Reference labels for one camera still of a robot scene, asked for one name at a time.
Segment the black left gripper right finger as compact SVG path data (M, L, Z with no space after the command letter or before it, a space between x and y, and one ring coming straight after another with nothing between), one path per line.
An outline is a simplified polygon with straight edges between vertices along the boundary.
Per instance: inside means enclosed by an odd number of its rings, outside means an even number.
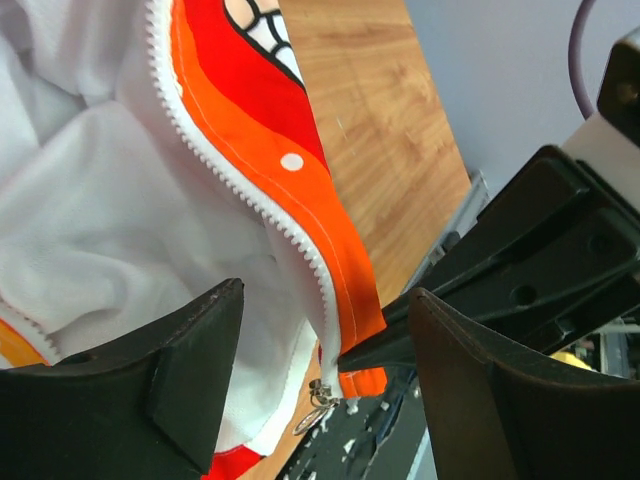
M438 478L638 478L638 382L554 360L424 289L409 327Z

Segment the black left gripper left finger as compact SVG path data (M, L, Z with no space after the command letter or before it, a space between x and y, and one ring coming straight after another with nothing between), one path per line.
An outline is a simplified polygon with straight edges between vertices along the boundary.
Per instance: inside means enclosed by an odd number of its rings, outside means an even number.
M228 279L53 365L1 374L5 479L198 479L212 466L244 306Z

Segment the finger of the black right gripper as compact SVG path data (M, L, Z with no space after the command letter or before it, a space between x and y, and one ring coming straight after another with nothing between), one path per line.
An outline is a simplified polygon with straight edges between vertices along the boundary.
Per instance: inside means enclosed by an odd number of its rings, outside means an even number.
M585 161L538 150L416 284L544 354L639 306L639 210Z

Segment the rainbow white zip jacket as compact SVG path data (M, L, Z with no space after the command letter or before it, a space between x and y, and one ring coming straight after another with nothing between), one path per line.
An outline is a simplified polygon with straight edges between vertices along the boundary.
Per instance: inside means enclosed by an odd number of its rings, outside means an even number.
M384 329L276 1L1 5L1 374L53 366L225 280L243 316L213 463L270 455L312 357L340 399Z

